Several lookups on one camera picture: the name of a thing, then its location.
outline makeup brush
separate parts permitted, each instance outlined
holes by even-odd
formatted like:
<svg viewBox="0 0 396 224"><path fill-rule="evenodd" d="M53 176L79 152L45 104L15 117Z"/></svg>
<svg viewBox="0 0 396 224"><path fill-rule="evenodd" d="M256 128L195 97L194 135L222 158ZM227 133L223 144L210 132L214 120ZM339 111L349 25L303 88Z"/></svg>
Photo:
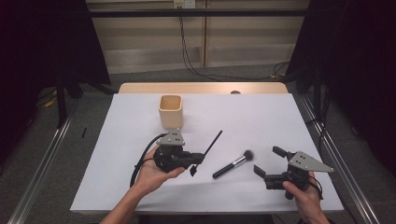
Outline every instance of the makeup brush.
<svg viewBox="0 0 396 224"><path fill-rule="evenodd" d="M232 170L235 166L241 164L242 162L251 161L251 160L253 160L253 152L250 151L250 150L246 150L243 157L239 158L236 161L233 161L232 163L228 164L227 166L225 166L221 170L215 172L213 174L213 178L216 179L216 178L220 177L221 175L224 175L228 171Z"/></svg>

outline black brush handle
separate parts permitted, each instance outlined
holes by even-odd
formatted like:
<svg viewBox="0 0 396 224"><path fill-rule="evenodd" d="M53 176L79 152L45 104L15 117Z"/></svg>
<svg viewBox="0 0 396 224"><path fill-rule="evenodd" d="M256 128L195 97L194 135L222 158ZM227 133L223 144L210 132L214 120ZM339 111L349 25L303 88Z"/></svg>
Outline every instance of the black brush handle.
<svg viewBox="0 0 396 224"><path fill-rule="evenodd" d="M232 163L228 164L226 167L222 168L221 170L215 172L213 174L213 178L218 178L221 175L224 175L225 173L227 173L228 171L230 171L231 169L234 168L234 165Z"/></svg>

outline brush bristles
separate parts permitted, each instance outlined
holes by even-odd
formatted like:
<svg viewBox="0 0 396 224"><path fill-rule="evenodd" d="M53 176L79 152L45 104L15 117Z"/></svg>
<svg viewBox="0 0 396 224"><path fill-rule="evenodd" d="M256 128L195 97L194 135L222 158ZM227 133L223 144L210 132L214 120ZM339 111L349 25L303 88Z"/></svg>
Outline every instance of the brush bristles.
<svg viewBox="0 0 396 224"><path fill-rule="evenodd" d="M253 160L253 152L250 150L246 150L246 152L244 153L244 156L247 158L247 161Z"/></svg>

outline metal bracket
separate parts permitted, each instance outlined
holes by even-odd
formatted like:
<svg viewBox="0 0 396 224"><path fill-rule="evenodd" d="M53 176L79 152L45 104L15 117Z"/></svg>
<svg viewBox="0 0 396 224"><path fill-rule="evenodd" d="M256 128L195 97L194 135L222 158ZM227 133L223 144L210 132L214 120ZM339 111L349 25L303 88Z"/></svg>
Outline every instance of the metal bracket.
<svg viewBox="0 0 396 224"><path fill-rule="evenodd" d="M186 145L181 135L180 129L172 129L169 133L159 139L157 144L160 146L184 146Z"/></svg>
<svg viewBox="0 0 396 224"><path fill-rule="evenodd" d="M289 165L305 171L316 171L316 172L326 172L326 173L334 172L334 169L332 167L323 164L321 161L315 160L313 157L309 156L308 154L302 151L296 152L293 158L289 160Z"/></svg>

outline white paper sheet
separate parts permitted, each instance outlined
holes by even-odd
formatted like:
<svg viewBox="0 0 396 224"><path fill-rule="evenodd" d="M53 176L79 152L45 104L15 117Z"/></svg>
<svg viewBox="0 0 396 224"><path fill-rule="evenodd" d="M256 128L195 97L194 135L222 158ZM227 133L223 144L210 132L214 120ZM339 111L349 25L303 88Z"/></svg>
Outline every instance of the white paper sheet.
<svg viewBox="0 0 396 224"><path fill-rule="evenodd" d="M134 166L161 126L158 103L161 94L117 94L71 211L110 211L129 188ZM291 94L182 94L184 126L181 129L189 152L204 153L220 130L222 135L199 165L166 181L145 197L136 212L149 214L228 214L296 211L284 190L268 190L253 173L253 164L269 175L287 169L287 161L272 152L273 146L301 150L320 160L315 145ZM240 158L245 162L214 180L212 175ZM323 187L323 210L343 210L327 174L316 173Z"/></svg>

